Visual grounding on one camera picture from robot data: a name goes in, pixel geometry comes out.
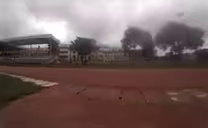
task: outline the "cloudy sky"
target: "cloudy sky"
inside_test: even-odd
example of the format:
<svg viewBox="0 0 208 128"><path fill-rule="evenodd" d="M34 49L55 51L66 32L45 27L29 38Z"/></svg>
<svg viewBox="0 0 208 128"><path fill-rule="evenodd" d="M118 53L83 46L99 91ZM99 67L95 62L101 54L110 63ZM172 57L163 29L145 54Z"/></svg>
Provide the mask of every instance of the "cloudy sky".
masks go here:
<svg viewBox="0 0 208 128"><path fill-rule="evenodd" d="M154 35L172 20L208 32L208 0L0 0L0 38L51 33L117 46L128 26Z"/></svg>

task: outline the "grass field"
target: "grass field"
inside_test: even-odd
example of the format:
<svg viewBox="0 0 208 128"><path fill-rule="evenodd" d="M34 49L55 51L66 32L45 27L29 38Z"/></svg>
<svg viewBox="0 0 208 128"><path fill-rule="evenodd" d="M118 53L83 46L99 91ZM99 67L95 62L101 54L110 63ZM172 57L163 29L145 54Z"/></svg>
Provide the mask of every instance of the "grass field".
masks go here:
<svg viewBox="0 0 208 128"><path fill-rule="evenodd" d="M0 75L0 109L11 101L40 90L41 87L33 83L26 83L16 78Z"/></svg>

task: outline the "building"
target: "building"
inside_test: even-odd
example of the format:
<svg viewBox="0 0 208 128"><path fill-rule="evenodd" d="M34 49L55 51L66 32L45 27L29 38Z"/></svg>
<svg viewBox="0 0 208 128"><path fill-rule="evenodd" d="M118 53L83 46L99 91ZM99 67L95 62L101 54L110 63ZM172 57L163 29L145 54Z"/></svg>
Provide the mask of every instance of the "building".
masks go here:
<svg viewBox="0 0 208 128"><path fill-rule="evenodd" d="M71 51L68 44L60 44L60 62L80 64L82 62L81 59L84 59L83 61L90 64L108 64L127 60L121 49L103 47L92 52L90 55L81 57L76 51Z"/></svg>
<svg viewBox="0 0 208 128"><path fill-rule="evenodd" d="M0 40L0 63L45 64L58 59L59 41L50 34Z"/></svg>

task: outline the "grandstand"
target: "grandstand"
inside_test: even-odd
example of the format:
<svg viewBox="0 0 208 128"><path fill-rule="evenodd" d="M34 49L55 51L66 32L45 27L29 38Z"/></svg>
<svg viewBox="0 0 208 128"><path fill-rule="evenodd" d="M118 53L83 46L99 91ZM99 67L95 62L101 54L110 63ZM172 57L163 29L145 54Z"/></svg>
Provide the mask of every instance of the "grandstand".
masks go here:
<svg viewBox="0 0 208 128"><path fill-rule="evenodd" d="M50 34L0 40L0 64L50 64L58 60L59 41Z"/></svg>

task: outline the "running track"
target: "running track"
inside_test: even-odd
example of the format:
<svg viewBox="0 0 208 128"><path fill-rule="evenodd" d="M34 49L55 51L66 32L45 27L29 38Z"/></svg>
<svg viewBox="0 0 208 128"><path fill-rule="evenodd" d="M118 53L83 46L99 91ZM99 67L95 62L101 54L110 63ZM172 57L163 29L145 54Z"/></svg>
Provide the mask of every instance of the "running track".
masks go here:
<svg viewBox="0 0 208 128"><path fill-rule="evenodd" d="M208 89L205 69L2 66L0 71L59 83L0 111L0 128L208 128L207 101L171 103L161 95Z"/></svg>

